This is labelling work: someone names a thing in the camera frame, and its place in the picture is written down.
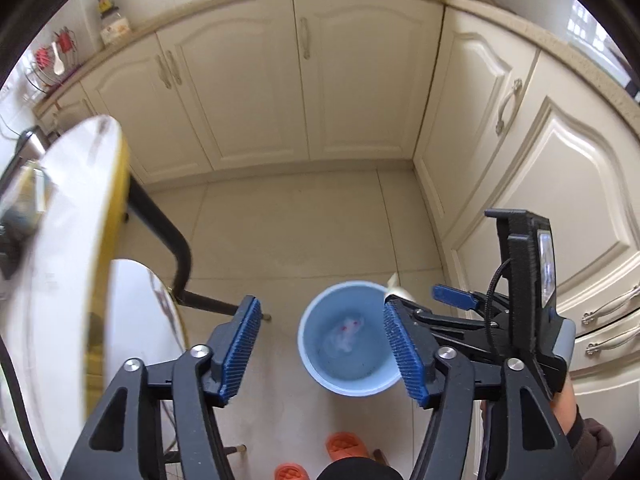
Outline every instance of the screw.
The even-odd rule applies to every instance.
[[[197,358],[204,357],[209,353],[209,347],[207,345],[196,345],[191,348],[189,353]]]
[[[453,359],[456,355],[458,355],[458,352],[456,352],[456,350],[454,348],[451,348],[450,346],[441,346],[440,348],[438,348],[438,355],[443,359]]]
[[[524,369],[524,363],[520,361],[520,359],[515,357],[510,357],[507,359],[507,366],[511,368],[514,372],[519,372]]]
[[[128,359],[127,361],[124,362],[124,369],[127,372],[135,372],[140,368],[141,365],[142,363],[140,362],[139,359]]]

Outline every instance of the orange slipper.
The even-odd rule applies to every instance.
[[[347,431],[334,433],[326,440],[325,446],[329,457],[334,462],[350,456],[369,458],[367,447],[355,433],[348,433]]]
[[[309,480],[309,475],[300,464],[280,464],[273,472],[275,480]]]

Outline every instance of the beige countertop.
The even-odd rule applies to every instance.
[[[41,115],[46,108],[51,106],[59,99],[64,92],[74,83],[80,81],[91,70],[96,68],[105,60],[109,59],[113,54],[125,48],[127,45],[139,40],[143,36],[154,33],[156,30],[165,27],[173,22],[191,16],[197,12],[213,9],[215,7],[228,5],[241,0],[197,0],[190,2],[178,9],[172,10],[158,16],[157,18],[145,23],[145,25],[137,28],[134,32],[100,51],[91,57],[84,65],[82,65],[60,88],[53,94],[40,102],[35,108],[34,113]],[[577,75],[585,80],[592,88],[594,88],[602,97],[604,97],[627,122],[627,124],[640,137],[640,106],[626,93],[609,74],[604,72],[591,59],[575,50],[568,42],[560,40],[548,30],[535,25],[515,14],[507,12],[476,0],[431,0],[439,2],[446,6],[464,10],[485,20],[500,25],[517,35],[525,38],[531,43],[545,50],[556,59],[559,59]]]

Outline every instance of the blue textured pad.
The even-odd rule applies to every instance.
[[[433,285],[431,295],[434,300],[455,306],[460,310],[473,310],[478,306],[478,300],[471,294],[450,286]]]
[[[222,381],[219,394],[225,403],[238,394],[242,376],[244,376],[246,365],[249,362],[249,357],[251,357],[251,351],[254,349],[255,338],[258,336],[261,320],[262,309],[260,308],[260,301],[254,299],[244,314],[244,319],[222,363]]]
[[[429,392],[424,384],[424,364],[391,302],[385,303],[384,317],[386,338],[400,368],[404,387],[409,397],[424,408],[429,401]]]

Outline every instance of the person's arm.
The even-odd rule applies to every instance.
[[[613,437],[596,420],[582,419],[569,375],[562,392],[551,401],[551,408],[574,452],[580,477],[583,480],[607,480],[616,469]]]

